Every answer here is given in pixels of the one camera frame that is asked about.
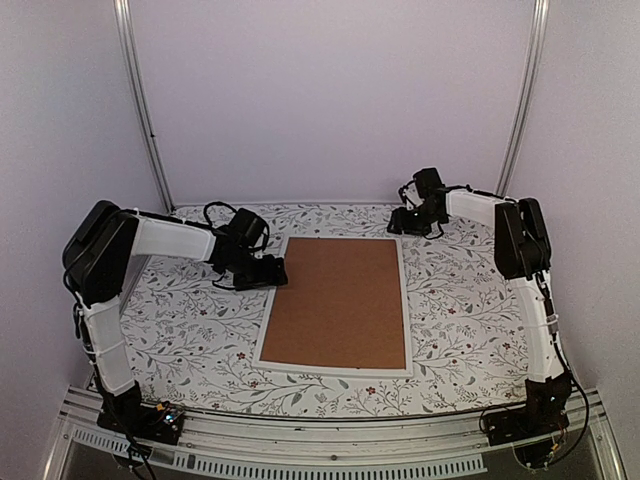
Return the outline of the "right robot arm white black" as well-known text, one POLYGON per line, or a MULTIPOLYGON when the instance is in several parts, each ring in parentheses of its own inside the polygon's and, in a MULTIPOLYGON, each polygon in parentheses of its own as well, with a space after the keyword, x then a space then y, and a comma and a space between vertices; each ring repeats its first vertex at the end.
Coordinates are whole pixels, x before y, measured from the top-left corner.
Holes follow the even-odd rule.
POLYGON ((573 377, 559 344, 558 315, 551 289, 551 246, 539 202, 515 200, 470 186, 421 186, 411 180, 398 190, 401 206, 387 231, 426 236, 451 216, 491 227, 494 263, 515 293, 525 328, 529 362, 525 405, 485 417, 493 441, 528 438, 568 426, 565 405, 573 377))

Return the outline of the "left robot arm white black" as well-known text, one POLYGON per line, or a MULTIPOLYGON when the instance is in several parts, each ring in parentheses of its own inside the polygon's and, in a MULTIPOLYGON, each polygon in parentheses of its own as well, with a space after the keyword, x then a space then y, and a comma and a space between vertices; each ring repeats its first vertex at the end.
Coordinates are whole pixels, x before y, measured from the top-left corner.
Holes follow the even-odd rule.
POLYGON ((87 214, 63 250, 63 282, 75 299, 76 332, 97 375, 104 409, 126 433, 141 433, 149 423, 121 330, 120 296, 130 259, 204 262, 230 274, 233 291, 284 286, 285 262, 267 253, 269 236, 266 221, 245 208, 219 227, 210 220, 122 209, 109 200, 98 201, 87 214))

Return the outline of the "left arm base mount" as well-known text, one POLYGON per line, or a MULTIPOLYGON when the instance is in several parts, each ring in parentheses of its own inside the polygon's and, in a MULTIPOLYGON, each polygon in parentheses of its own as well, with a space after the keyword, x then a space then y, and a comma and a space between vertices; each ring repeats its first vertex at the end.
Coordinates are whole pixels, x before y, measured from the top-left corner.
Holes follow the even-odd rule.
POLYGON ((184 424, 184 409, 163 401, 155 406, 142 402, 139 383, 119 395, 109 392, 99 374, 96 388, 103 399, 97 425, 103 429, 122 433, 134 439, 151 440, 167 445, 177 445, 184 424))

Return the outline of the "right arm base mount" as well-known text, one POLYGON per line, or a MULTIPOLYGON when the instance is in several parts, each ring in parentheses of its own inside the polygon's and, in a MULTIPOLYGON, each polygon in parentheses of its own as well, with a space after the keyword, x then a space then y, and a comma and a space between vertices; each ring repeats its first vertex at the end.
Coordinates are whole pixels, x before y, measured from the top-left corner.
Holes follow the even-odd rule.
POLYGON ((512 448, 512 453, 521 467, 530 472, 548 470, 569 457, 582 443, 590 420, 590 403, 587 393, 579 388, 580 398, 585 408, 584 421, 580 432, 570 445, 569 419, 564 410, 557 422, 544 420, 541 425, 529 426, 526 408, 492 406, 485 408, 479 417, 478 427, 487 437, 490 446, 512 444, 544 436, 543 440, 512 448))

